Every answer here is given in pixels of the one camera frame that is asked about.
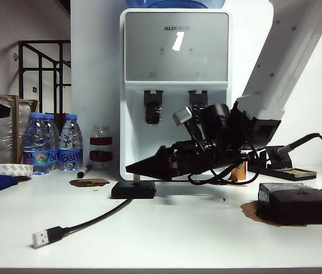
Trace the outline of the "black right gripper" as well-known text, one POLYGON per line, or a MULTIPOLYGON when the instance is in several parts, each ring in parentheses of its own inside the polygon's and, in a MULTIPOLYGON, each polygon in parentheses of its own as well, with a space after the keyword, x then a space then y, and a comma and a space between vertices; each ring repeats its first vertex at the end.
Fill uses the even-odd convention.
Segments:
POLYGON ((194 175, 211 171, 209 181, 223 181, 236 167, 236 160, 229 162, 214 146, 189 140, 176 142, 171 148, 160 146, 155 155, 126 166, 126 171, 161 180, 187 175, 189 181, 194 175))

